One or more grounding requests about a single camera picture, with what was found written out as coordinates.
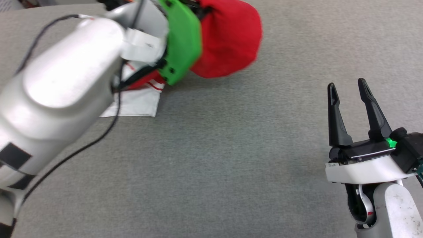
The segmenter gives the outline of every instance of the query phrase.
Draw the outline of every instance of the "green bracket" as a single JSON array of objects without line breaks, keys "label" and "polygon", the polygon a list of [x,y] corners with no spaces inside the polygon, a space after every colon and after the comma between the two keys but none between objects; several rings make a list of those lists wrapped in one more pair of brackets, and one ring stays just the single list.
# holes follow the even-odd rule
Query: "green bracket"
[{"label": "green bracket", "polygon": [[179,0],[159,0],[167,12],[169,34],[166,65],[159,69],[169,85],[180,81],[201,55],[201,24]]},{"label": "green bracket", "polygon": [[386,141],[389,143],[389,147],[395,148],[397,142],[393,141],[391,138],[386,139]]}]

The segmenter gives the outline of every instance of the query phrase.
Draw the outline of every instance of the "red cap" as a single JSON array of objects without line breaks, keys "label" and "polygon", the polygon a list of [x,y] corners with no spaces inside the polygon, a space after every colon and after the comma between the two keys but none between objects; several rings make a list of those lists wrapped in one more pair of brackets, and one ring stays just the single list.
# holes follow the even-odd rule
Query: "red cap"
[{"label": "red cap", "polygon": [[192,66],[198,76],[223,77],[256,58],[262,37],[260,15],[239,0],[199,0],[211,11],[201,21],[203,53]]}]

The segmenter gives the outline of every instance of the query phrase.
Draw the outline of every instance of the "wire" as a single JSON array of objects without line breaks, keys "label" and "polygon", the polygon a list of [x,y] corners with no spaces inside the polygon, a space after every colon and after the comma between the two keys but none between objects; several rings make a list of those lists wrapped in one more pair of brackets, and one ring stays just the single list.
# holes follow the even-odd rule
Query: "wire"
[{"label": "wire", "polygon": [[144,0],[139,0],[137,12],[135,13],[134,20],[132,21],[132,24],[129,26],[129,28],[135,29],[135,25],[137,24],[138,19],[141,15],[141,10],[143,9],[144,2]]},{"label": "wire", "polygon": [[[132,26],[135,26],[135,23],[137,22],[137,20],[138,20],[138,18],[140,17],[140,12],[142,11],[142,8],[143,8],[143,0],[141,0],[140,1],[140,4],[139,4],[139,6],[138,6],[138,9],[137,9],[137,13],[136,13],[136,15],[135,15],[135,17],[134,17],[134,20],[133,20],[133,22],[132,22]],[[34,42],[32,43],[32,45],[31,45],[31,47],[30,47],[30,49],[29,49],[29,51],[28,51],[28,53],[26,54],[26,56],[25,56],[25,58],[23,59],[23,61],[22,61],[22,63],[21,63],[21,65],[19,66],[19,68],[18,68],[18,70],[17,70],[17,72],[16,73],[19,73],[23,68],[25,68],[25,65],[26,65],[26,63],[27,63],[27,61],[28,61],[28,59],[30,58],[30,56],[32,55],[32,52],[33,52],[33,50],[34,50],[34,48],[35,48],[35,46],[37,45],[37,43],[38,43],[38,40],[41,38],[41,36],[46,32],[46,30],[49,28],[49,27],[51,27],[52,25],[54,25],[56,22],[58,22],[58,21],[61,21],[61,20],[65,20],[65,19],[69,19],[69,18],[72,18],[72,17],[74,17],[74,18],[86,18],[86,16],[85,15],[68,15],[68,16],[64,16],[64,17],[61,17],[61,18],[57,18],[57,19],[55,19],[55,20],[53,20],[51,23],[49,23],[47,26],[45,26],[42,30],[41,30],[41,32],[38,34],[38,36],[35,38],[35,40],[34,40]],[[118,109],[116,110],[116,115],[115,115],[115,117],[113,118],[113,121],[112,121],[112,123],[110,124],[110,126],[107,128],[107,130],[100,136],[100,137],[98,137],[96,140],[94,140],[94,141],[92,141],[92,142],[90,142],[90,143],[88,143],[87,145],[85,145],[85,146],[83,146],[83,147],[81,147],[79,150],[77,150],[77,151],[75,151],[75,152],[73,152],[72,154],[70,154],[69,156],[67,156],[66,158],[64,158],[64,159],[62,159],[59,163],[57,163],[56,165],[54,165],[46,174],[44,174],[32,187],[31,187],[31,189],[29,189],[28,190],[28,192],[25,194],[25,197],[24,197],[24,200],[23,200],[23,202],[25,202],[27,199],[28,199],[28,197],[34,192],[34,190],[51,174],[51,173],[53,173],[57,168],[59,168],[62,164],[64,164],[65,162],[67,162],[68,160],[70,160],[70,159],[72,159],[74,156],[76,156],[76,155],[78,155],[79,153],[81,153],[82,151],[84,151],[84,150],[86,150],[86,149],[88,149],[88,148],[90,148],[91,146],[93,146],[93,145],[95,145],[95,144],[97,144],[97,143],[99,143],[102,139],[104,139],[109,133],[110,133],[110,131],[113,129],[113,127],[116,125],[116,122],[118,121],[118,116],[119,116],[119,112],[120,112],[120,110],[121,110],[121,92],[122,92],[122,90],[121,90],[121,86],[120,86],[120,84],[122,84],[122,78],[123,78],[123,76],[122,76],[122,74],[123,74],[123,70],[124,70],[124,66],[125,66],[125,64],[127,63],[127,60],[122,60],[122,63],[121,63],[121,67],[120,67],[120,69],[119,69],[119,85],[118,85],[118,87],[117,87],[117,93],[118,93],[118,102],[117,102],[117,104],[118,104]]]},{"label": "wire", "polygon": [[52,27],[53,25],[55,25],[57,22],[63,21],[63,20],[67,20],[70,18],[89,18],[91,16],[87,16],[87,15],[81,15],[81,14],[72,14],[72,15],[66,15],[63,17],[59,17],[55,20],[53,20],[52,22],[50,22],[49,24],[47,24],[46,26],[43,27],[43,29],[40,31],[40,33],[38,33],[38,35],[35,37],[34,41],[32,42],[31,46],[29,47],[29,50],[27,51],[27,53],[25,54],[24,58],[22,59],[21,64],[19,65],[18,69],[16,70],[16,74],[18,74],[19,72],[21,72],[25,67],[26,64],[28,63],[28,60],[31,58],[32,53],[34,52],[35,47],[37,46],[40,38],[46,33],[46,31]]},{"label": "wire", "polygon": [[165,50],[165,52],[163,53],[163,56],[156,62],[155,66],[147,65],[143,68],[140,68],[133,75],[131,75],[129,78],[127,78],[125,81],[123,81],[120,84],[119,88],[121,90],[125,90],[129,86],[131,86],[133,83],[135,83],[138,80],[140,80],[141,78],[143,78],[144,76],[152,73],[154,70],[162,68],[167,63],[167,61],[165,60],[166,54],[167,54],[167,50]]},{"label": "wire", "polygon": [[419,175],[416,175],[416,178],[417,178],[417,180],[419,181],[420,185],[423,188],[423,179]]},{"label": "wire", "polygon": [[[122,81],[122,74],[123,74],[123,68],[125,65],[126,61],[123,60],[120,70],[119,70],[119,82]],[[79,150],[73,152],[72,154],[70,154],[68,157],[62,159],[62,161],[60,161],[59,163],[57,163],[53,168],[51,168],[46,174],[44,174],[35,184],[34,186],[31,187],[30,190],[28,190],[28,192],[25,194],[24,197],[24,202],[26,201],[26,199],[32,194],[32,192],[34,192],[34,190],[51,174],[53,173],[57,168],[59,168],[62,164],[64,164],[65,162],[67,162],[68,160],[70,160],[71,158],[73,158],[74,156],[76,156],[77,154],[81,153],[82,151],[90,148],[91,146],[99,143],[102,139],[104,139],[109,133],[110,131],[113,129],[113,127],[116,125],[116,122],[118,121],[118,116],[119,116],[119,112],[121,110],[121,90],[118,89],[118,109],[116,111],[116,115],[113,118],[112,123],[110,124],[110,126],[107,128],[107,130],[100,136],[98,137],[96,140],[88,143],[87,145],[81,147]]]}]

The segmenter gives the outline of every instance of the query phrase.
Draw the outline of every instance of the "white towel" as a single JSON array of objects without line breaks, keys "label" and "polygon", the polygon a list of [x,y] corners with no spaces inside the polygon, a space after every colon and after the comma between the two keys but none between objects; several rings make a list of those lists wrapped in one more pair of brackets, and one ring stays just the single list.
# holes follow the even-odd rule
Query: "white towel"
[{"label": "white towel", "polygon": [[[136,62],[130,62],[128,65],[125,65],[123,72],[124,78],[128,78],[142,66],[144,66],[142,63]],[[158,83],[152,79],[140,89],[122,92],[119,116],[156,116],[160,94],[164,87],[164,83]],[[115,101],[100,117],[116,115],[117,97],[118,95],[115,94]]]}]

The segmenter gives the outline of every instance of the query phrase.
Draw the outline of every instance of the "gray carpet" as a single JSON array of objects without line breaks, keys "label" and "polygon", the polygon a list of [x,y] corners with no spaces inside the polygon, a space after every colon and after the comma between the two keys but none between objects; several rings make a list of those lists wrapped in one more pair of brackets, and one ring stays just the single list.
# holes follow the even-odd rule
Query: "gray carpet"
[{"label": "gray carpet", "polygon": [[[165,89],[156,118],[120,119],[34,192],[14,237],[355,237],[345,189],[324,173],[326,87],[336,84],[356,141],[368,131],[359,77],[392,128],[423,132],[423,2],[249,3],[264,27],[254,65],[214,80],[188,74]],[[44,24],[102,11],[72,5],[0,14],[0,87]],[[55,26],[37,52],[77,22]],[[109,123],[100,119],[55,162]],[[421,210],[418,182],[404,183]]]}]

